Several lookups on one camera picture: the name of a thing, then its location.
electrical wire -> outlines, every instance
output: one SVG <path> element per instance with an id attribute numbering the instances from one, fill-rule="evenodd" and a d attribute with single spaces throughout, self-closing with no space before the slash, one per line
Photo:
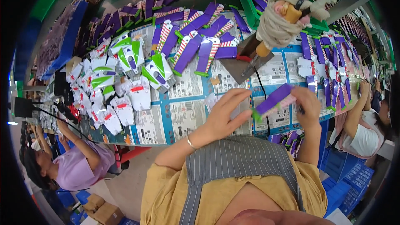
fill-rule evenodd
<path id="1" fill-rule="evenodd" d="M 253 69 L 257 74 L 258 82 L 260 83 L 261 89 L 263 89 L 262 91 L 264 92 L 265 100 L 267 100 L 267 93 L 265 93 L 264 86 L 261 83 L 260 75 L 258 74 L 258 71 L 257 71 L 257 69 L 255 67 L 253 67 Z M 268 126 L 268 131 L 267 131 L 267 138 L 268 138 L 270 136 L 270 120 L 268 119 L 268 117 L 266 117 L 266 118 L 267 118 L 267 126 Z"/>

black hair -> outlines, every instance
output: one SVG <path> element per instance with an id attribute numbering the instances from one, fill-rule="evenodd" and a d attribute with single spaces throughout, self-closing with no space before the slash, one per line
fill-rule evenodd
<path id="1" fill-rule="evenodd" d="M 50 177 L 43 177 L 40 172 L 42 168 L 36 162 L 36 153 L 32 148 L 26 148 L 24 152 L 24 158 L 21 161 L 25 166 L 27 176 L 36 184 L 39 188 L 50 189 L 52 183 Z"/>

bracelet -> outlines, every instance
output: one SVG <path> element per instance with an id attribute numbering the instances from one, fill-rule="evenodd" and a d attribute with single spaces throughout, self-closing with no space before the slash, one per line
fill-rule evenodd
<path id="1" fill-rule="evenodd" d="M 192 149 L 196 151 L 197 149 L 193 146 L 192 142 L 189 140 L 189 135 L 187 136 L 187 141 L 188 144 L 192 147 Z"/>

lavender shirt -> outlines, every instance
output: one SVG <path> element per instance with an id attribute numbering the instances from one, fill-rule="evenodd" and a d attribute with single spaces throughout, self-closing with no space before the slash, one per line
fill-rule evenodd
<path id="1" fill-rule="evenodd" d="M 77 191 L 89 188 L 99 178 L 104 177 L 115 163 L 115 156 L 111 150 L 89 141 L 85 142 L 99 154 L 100 164 L 92 171 L 86 157 L 76 146 L 54 159 L 53 162 L 58 163 L 56 182 L 65 190 Z"/>

floor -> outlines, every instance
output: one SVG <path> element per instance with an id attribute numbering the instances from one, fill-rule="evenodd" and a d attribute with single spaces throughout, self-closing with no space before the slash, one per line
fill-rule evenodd
<path id="1" fill-rule="evenodd" d="M 129 168 L 119 176 L 110 180 L 102 180 L 87 191 L 98 194 L 106 202 L 118 206 L 127 218 L 139 221 L 147 170 L 156 156 L 164 149 L 165 147 L 155 147 L 143 152 L 132 158 Z"/>

